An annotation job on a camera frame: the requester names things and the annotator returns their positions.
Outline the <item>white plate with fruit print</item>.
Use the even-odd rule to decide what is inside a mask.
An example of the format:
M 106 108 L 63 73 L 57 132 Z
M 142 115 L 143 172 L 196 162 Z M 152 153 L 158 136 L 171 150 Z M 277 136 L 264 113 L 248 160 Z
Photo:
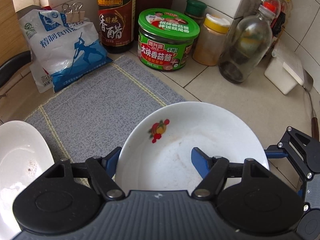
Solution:
M 165 106 L 137 125 L 121 150 L 115 181 L 125 193 L 193 192 L 202 180 L 191 162 L 195 147 L 231 163 L 253 158 L 269 167 L 260 141 L 239 117 L 210 103 L 188 101 Z

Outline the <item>grey checked cloth mat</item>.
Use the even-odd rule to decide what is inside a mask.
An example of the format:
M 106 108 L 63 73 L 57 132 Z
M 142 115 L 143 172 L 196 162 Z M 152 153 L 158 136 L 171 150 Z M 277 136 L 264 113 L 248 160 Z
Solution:
M 123 55 L 57 93 L 26 122 L 44 137 L 54 160 L 83 163 L 123 146 L 145 117 L 182 101 L 137 57 Z

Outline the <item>white plastic seasoning box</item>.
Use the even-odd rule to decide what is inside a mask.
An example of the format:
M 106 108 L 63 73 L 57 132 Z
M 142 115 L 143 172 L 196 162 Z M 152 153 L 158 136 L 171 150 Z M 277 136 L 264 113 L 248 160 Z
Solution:
M 303 66 L 294 51 L 279 41 L 272 50 L 264 75 L 287 95 L 296 85 L 304 85 Z

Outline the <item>yellow lid spice jar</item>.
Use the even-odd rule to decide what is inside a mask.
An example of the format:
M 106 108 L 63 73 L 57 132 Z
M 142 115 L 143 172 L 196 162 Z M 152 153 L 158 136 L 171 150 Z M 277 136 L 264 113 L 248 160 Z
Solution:
M 200 34 L 193 52 L 193 59 L 202 65 L 217 65 L 224 49 L 230 26 L 231 24 L 227 19 L 206 14 L 204 22 L 200 27 Z

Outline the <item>blue white salt bag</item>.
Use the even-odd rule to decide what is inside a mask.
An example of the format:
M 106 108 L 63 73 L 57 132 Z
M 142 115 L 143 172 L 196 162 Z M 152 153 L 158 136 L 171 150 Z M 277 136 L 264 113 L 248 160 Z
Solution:
M 18 23 L 38 63 L 52 78 L 55 92 L 112 62 L 88 20 L 67 23 L 61 12 L 33 9 Z

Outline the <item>clear glass bottle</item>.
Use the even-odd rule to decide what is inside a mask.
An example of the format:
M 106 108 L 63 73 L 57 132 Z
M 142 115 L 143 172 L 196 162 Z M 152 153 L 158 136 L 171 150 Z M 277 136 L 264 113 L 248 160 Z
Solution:
M 271 45 L 274 17 L 274 12 L 260 5 L 255 15 L 239 22 L 219 58 L 219 71 L 226 80 L 239 84 L 249 77 Z

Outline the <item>green mushroom sauce jar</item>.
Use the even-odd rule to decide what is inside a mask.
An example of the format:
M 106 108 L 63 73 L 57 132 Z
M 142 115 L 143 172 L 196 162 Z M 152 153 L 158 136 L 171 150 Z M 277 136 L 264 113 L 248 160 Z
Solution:
M 190 17 L 169 9 L 147 9 L 138 18 L 138 57 L 146 66 L 175 71 L 185 66 L 200 33 Z

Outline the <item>metal binder clip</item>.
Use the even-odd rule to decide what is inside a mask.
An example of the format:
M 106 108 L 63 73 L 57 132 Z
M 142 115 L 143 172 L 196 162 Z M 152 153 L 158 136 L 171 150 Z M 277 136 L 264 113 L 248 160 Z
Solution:
M 82 10 L 83 3 L 76 2 L 73 4 L 64 3 L 62 12 L 66 16 L 67 23 L 78 23 L 85 19 L 85 11 Z

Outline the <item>green lid spice jar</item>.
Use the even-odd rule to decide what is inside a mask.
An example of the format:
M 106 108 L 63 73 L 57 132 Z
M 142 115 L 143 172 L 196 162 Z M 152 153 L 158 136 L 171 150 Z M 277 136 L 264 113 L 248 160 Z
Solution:
M 187 0 L 184 14 L 193 19 L 198 25 L 204 21 L 204 13 L 207 5 L 198 0 Z

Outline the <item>red cap bottle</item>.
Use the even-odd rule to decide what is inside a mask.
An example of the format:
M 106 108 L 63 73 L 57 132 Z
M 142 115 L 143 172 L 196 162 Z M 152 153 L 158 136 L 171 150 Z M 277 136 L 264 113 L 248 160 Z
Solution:
M 279 38 L 287 25 L 291 16 L 291 0 L 261 0 L 262 5 L 272 11 L 275 16 L 271 23 L 273 36 Z

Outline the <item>dark vinegar bottle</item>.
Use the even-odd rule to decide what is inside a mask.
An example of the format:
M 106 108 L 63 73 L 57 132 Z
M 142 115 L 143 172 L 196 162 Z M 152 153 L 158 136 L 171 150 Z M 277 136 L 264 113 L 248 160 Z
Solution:
M 133 46 L 136 0 L 97 0 L 101 42 L 109 53 Z

